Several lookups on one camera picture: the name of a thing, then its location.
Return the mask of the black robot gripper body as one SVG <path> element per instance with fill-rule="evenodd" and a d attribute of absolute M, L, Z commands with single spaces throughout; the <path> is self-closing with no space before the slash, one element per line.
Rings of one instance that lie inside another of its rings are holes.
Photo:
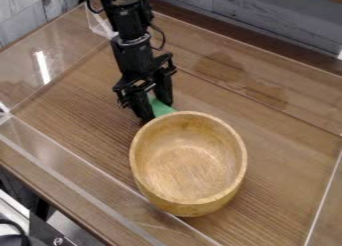
<path fill-rule="evenodd" d="M 177 72 L 177 66 L 173 62 L 173 54 L 155 56 L 150 43 L 151 35 L 146 34 L 135 41 L 125 41 L 115 37 L 111 41 L 111 47 L 117 58 L 122 77 L 113 90 L 121 100 L 130 100 L 130 91 L 133 89 L 154 90 L 157 85 L 157 74 L 163 72 L 171 77 Z"/>

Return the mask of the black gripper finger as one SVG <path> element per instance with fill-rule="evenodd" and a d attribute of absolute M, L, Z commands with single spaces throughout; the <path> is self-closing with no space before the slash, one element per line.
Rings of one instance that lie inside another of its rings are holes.
<path fill-rule="evenodd" d="M 130 91 L 130 106 L 143 122 L 149 122 L 155 118 L 149 96 L 145 90 L 133 89 Z"/>
<path fill-rule="evenodd" d="M 173 79 L 171 76 L 163 72 L 157 74 L 157 85 L 154 87 L 154 93 L 161 102 L 167 106 L 171 106 L 174 103 L 173 95 Z"/>

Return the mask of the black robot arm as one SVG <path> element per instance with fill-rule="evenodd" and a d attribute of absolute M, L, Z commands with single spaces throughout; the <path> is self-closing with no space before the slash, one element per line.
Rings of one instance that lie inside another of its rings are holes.
<path fill-rule="evenodd" d="M 155 118 L 149 100 L 154 91 L 159 101 L 171 106 L 173 75 L 177 66 L 173 54 L 155 56 L 162 51 L 166 35 L 154 25 L 149 0 L 85 0 L 94 14 L 105 12 L 111 29 L 118 33 L 111 38 L 111 47 L 122 77 L 113 90 L 123 108 L 129 107 L 143 122 Z"/>

